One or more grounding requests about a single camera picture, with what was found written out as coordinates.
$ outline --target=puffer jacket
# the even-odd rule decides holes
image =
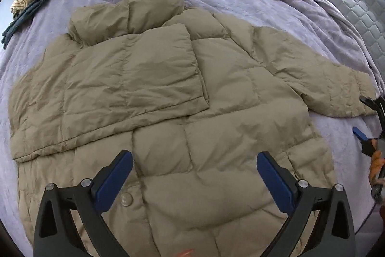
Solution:
[[[79,8],[9,99],[26,233],[32,241],[46,184],[77,185],[127,149],[134,169],[103,216],[131,257],[257,257],[286,219],[257,153],[332,186],[332,155],[308,110],[371,113],[361,94],[374,97],[367,74],[286,32],[183,0]]]

